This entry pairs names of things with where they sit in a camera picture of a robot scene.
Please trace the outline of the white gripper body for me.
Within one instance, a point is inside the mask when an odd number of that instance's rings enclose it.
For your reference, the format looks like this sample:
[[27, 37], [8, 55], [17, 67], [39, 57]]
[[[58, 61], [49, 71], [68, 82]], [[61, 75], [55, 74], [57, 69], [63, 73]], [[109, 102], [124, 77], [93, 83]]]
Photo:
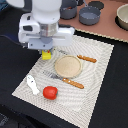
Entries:
[[21, 16], [18, 39], [28, 49], [50, 50], [54, 46], [69, 46], [75, 29], [71, 26], [40, 24], [31, 13]]

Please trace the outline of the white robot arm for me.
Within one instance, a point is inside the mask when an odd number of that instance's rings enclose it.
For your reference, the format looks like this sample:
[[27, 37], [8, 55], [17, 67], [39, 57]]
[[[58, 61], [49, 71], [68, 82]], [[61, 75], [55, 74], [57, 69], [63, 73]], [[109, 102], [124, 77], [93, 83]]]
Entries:
[[18, 39], [28, 49], [50, 50], [54, 46], [68, 46], [75, 29], [60, 27], [62, 0], [6, 0], [13, 7], [30, 10], [19, 22]]

